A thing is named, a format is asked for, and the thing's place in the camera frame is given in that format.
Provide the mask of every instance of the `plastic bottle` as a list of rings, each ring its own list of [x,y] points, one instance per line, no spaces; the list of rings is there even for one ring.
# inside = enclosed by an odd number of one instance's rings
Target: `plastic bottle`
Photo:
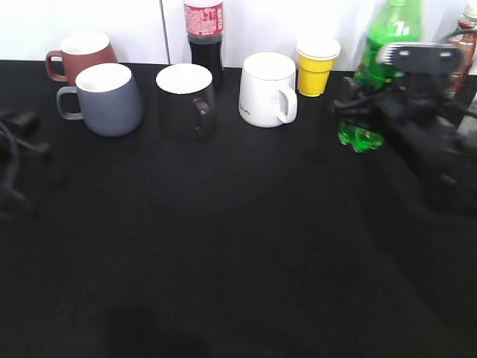
[[[469,1],[465,8],[464,14],[459,19],[457,29],[469,30],[475,27],[477,27],[477,1]],[[454,93],[459,94],[462,91],[464,80],[468,76],[469,71],[474,63],[477,46],[477,35],[461,35],[452,39],[452,42],[456,48],[459,48],[464,53],[465,58],[464,63],[462,63],[462,67],[452,75]]]
[[[212,73],[215,90],[219,90],[224,78],[222,0],[184,0],[184,11],[192,63],[206,67]]]
[[[396,71],[381,65],[376,57],[382,46],[396,42],[416,42],[422,38],[421,0],[388,0],[374,20],[367,37],[361,64],[355,79],[363,85],[380,90],[393,81]],[[384,142],[380,134],[345,123],[340,124],[338,138],[344,145],[362,153],[379,148]]]

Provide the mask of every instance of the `yellow cup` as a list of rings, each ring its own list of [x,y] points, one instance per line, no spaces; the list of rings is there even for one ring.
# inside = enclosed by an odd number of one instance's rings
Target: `yellow cup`
[[[297,50],[300,54],[298,91],[307,97],[318,97],[325,92],[341,46],[334,39],[308,38],[298,41]]]

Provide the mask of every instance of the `red bottle label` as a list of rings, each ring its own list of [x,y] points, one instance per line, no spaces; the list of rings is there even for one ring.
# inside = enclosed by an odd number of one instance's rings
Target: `red bottle label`
[[[191,35],[219,35],[224,28],[222,3],[212,7],[192,7],[184,5],[186,28]]]

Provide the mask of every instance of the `green bottle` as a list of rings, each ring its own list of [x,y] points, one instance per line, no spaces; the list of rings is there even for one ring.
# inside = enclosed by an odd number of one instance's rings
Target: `green bottle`
[[[388,0],[371,25],[361,64],[355,74],[360,84],[380,90],[396,77],[392,66],[376,62],[381,47],[389,43],[416,42],[422,38],[421,0]],[[384,142],[380,134],[346,123],[340,124],[338,137],[344,145],[362,153],[379,148]]]

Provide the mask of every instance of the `white wall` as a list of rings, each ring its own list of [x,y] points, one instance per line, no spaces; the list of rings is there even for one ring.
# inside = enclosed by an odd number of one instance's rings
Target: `white wall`
[[[167,63],[159,0],[0,0],[2,60],[44,60],[89,30],[107,34],[121,62]]]
[[[99,30],[110,36],[120,61],[167,63],[159,0],[2,2],[0,59],[42,60],[71,33]],[[277,51],[296,58],[297,38],[312,32],[335,37],[342,44],[335,69],[355,69],[367,26],[383,2],[224,0],[224,65],[240,67],[248,55],[258,51]],[[423,0],[426,38],[433,38],[436,30],[439,36],[450,32],[466,2]],[[171,62],[189,62],[183,2],[163,0],[163,4]]]

